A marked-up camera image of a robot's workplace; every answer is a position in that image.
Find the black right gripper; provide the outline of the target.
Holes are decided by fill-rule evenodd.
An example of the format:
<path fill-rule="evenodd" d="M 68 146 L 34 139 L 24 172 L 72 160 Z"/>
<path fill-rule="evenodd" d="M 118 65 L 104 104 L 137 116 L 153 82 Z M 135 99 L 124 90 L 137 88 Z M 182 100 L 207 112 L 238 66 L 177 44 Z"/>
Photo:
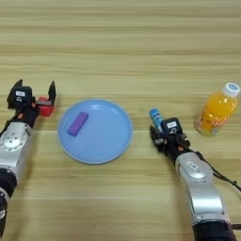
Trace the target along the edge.
<path fill-rule="evenodd" d="M 164 125 L 162 132 L 151 125 L 150 136 L 156 149 L 173 163 L 181 154 L 191 152 L 190 142 L 185 139 L 185 133 L 180 124 L 175 127 L 174 132 L 168 130 L 166 125 Z"/>

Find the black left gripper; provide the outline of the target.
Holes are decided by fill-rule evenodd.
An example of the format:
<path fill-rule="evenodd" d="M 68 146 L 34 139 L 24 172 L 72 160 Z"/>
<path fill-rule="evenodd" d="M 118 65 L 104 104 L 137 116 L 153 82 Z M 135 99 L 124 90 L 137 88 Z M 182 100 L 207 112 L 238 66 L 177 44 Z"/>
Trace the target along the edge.
<path fill-rule="evenodd" d="M 39 99 L 36 99 L 33 97 L 29 103 L 23 102 L 22 85 L 23 80 L 17 81 L 9 92 L 7 98 L 8 108 L 14 109 L 15 115 L 8 122 L 23 122 L 33 126 L 38 117 L 50 117 L 56 100 L 55 82 L 52 82 L 49 87 L 49 98 L 39 97 Z"/>

